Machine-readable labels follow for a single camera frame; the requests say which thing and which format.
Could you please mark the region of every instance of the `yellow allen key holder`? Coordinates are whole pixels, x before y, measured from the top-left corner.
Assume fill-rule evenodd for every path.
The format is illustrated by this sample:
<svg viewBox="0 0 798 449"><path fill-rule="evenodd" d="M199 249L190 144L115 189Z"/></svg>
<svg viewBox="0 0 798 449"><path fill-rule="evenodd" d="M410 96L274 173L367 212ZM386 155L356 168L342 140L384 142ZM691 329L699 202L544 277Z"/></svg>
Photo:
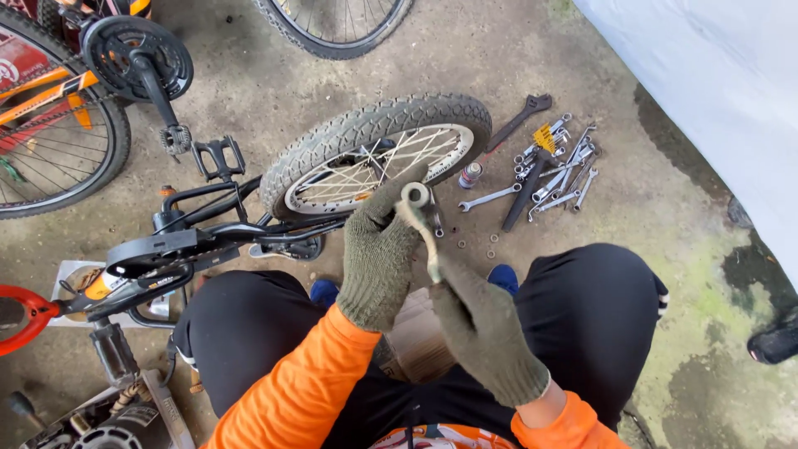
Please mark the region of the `yellow allen key holder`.
<svg viewBox="0 0 798 449"><path fill-rule="evenodd" d="M535 139L535 143L538 144L540 148L545 149L551 154L554 154L554 137L551 135L549 128L550 125L548 122L544 123L543 126L538 128L538 130L532 134L532 138Z"/></svg>

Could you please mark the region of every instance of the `spray can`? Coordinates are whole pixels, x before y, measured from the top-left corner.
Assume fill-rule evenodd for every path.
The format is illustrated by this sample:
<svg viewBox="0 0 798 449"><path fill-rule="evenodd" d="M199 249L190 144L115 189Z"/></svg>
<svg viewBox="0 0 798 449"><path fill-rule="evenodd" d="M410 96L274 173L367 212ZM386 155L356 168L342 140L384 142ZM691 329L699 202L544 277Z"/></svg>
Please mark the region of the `spray can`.
<svg viewBox="0 0 798 449"><path fill-rule="evenodd" d="M482 171L482 164L479 162L472 162L466 165L463 171L460 172L460 179L457 180L457 184L463 189L470 189L476 184L476 180L480 179Z"/></svg>

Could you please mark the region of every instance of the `blue shoe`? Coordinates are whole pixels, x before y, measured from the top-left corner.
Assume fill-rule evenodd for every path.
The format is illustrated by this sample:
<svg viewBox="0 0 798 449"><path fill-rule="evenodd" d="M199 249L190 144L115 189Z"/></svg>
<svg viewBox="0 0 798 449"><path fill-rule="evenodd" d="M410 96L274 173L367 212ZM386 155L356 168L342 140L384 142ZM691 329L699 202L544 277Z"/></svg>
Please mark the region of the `blue shoe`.
<svg viewBox="0 0 798 449"><path fill-rule="evenodd" d="M516 277L516 271L510 265L498 264L493 267L493 270L488 274L488 282L507 290L512 296L515 296L518 292L518 277Z"/></svg>
<svg viewBox="0 0 798 449"><path fill-rule="evenodd" d="M335 304L335 298L337 297L338 286L332 280L319 279L310 286L310 301L314 304L321 304L326 308L331 308Z"/></svg>

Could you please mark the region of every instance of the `gloved hand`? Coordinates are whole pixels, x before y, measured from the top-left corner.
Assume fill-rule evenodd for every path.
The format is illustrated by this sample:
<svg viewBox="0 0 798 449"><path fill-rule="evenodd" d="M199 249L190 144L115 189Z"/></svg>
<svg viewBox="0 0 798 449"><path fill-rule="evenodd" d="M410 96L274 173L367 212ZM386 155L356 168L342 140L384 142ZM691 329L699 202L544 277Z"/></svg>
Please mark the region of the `gloved hand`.
<svg viewBox="0 0 798 449"><path fill-rule="evenodd" d="M410 167L363 202L344 226L344 282L335 302L366 331L387 332L410 289L410 264L418 232L393 218L393 204L409 182L421 181L426 164Z"/></svg>
<svg viewBox="0 0 798 449"><path fill-rule="evenodd" d="M459 261L438 257L444 281L429 295L449 351L500 404L538 399L551 375L527 346L512 296Z"/></svg>

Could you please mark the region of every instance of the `orange sleeve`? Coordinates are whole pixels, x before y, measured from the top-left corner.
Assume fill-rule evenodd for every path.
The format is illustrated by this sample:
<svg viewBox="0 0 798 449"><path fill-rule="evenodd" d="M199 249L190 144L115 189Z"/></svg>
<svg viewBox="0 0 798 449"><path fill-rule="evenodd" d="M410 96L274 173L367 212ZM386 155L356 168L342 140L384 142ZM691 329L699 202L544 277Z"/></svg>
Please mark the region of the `orange sleeve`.
<svg viewBox="0 0 798 449"><path fill-rule="evenodd" d="M206 447L320 447L379 339L378 332L361 330L334 305L227 410Z"/></svg>
<svg viewBox="0 0 798 449"><path fill-rule="evenodd" d="M541 429L531 429L523 425L516 412L510 428L518 441L527 449L598 449L628 446L618 434L601 424L596 412L574 392L566 391L567 402L563 412L554 423Z"/></svg>

